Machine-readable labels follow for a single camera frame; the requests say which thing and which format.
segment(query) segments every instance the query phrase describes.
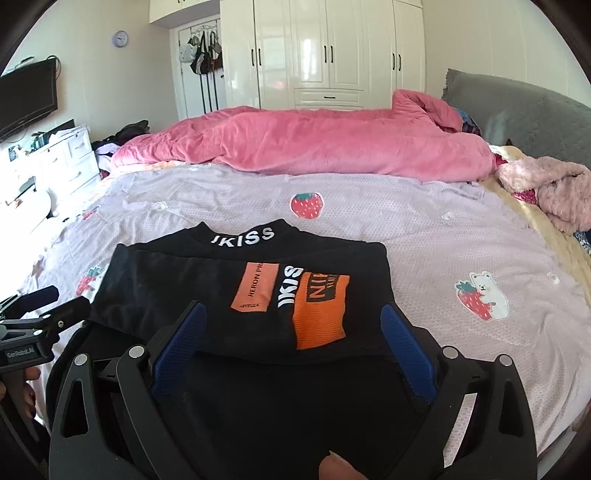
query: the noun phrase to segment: human hand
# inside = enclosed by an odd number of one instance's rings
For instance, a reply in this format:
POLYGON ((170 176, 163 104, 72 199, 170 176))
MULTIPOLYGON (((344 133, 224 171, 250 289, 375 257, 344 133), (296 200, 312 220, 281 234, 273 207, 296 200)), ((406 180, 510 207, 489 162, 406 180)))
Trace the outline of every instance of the human hand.
MULTIPOLYGON (((29 367, 25 369, 25 380, 39 380, 41 376, 41 370, 37 367, 29 367)), ((35 410, 35 391, 33 390, 32 386, 28 383, 25 383, 25 388, 22 392, 26 407, 25 407, 25 414, 30 419, 34 419, 37 411, 35 410)), ((0 401, 4 399, 4 395, 6 395, 6 386, 2 382, 0 382, 0 401)))
POLYGON ((333 452, 322 460, 318 477, 319 480, 367 480, 348 461, 333 452))

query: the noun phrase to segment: pink blanket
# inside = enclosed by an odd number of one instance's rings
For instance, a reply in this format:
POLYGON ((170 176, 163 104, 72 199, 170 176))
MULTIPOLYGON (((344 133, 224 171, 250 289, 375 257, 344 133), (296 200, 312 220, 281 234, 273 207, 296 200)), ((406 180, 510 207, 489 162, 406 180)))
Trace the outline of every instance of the pink blanket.
POLYGON ((460 115, 424 93, 397 90, 392 109, 265 111, 225 109, 126 143, 113 165, 213 161, 266 174, 378 173, 421 181, 488 176, 487 143, 464 134, 460 115))

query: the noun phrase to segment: television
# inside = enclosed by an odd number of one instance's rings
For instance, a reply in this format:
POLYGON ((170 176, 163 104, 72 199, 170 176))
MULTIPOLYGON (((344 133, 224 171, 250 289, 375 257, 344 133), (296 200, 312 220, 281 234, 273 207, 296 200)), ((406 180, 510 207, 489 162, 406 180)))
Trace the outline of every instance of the television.
POLYGON ((0 142, 57 110, 56 68, 50 58, 0 77, 0 142))

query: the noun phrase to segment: gray headboard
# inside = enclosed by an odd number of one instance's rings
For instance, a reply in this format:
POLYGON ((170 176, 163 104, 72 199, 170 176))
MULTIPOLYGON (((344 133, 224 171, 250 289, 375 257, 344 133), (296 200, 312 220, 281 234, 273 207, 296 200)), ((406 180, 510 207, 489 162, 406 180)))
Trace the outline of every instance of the gray headboard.
POLYGON ((591 108, 529 83, 449 70, 443 99, 468 113, 484 139, 507 139, 526 155, 591 168, 591 108))

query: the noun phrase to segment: screw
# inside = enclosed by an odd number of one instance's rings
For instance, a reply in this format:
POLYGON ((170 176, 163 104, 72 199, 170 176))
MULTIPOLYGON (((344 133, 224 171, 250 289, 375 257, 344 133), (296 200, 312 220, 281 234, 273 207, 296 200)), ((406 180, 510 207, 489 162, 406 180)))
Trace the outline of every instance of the screw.
POLYGON ((509 355, 501 355, 499 357, 499 362, 501 362, 501 364, 505 365, 506 367, 513 365, 513 359, 509 355))
POLYGON ((446 358, 453 360, 454 358, 457 358, 459 353, 454 347, 447 346, 443 349, 443 355, 445 355, 446 358))
POLYGON ((134 347, 132 347, 131 349, 129 349, 129 356, 131 358, 139 358, 141 357, 145 352, 144 347, 142 347, 141 345, 136 345, 134 347))
POLYGON ((81 366, 81 365, 84 365, 87 360, 88 360, 88 355, 86 355, 85 353, 81 353, 80 355, 78 355, 74 359, 74 363, 78 366, 81 366))

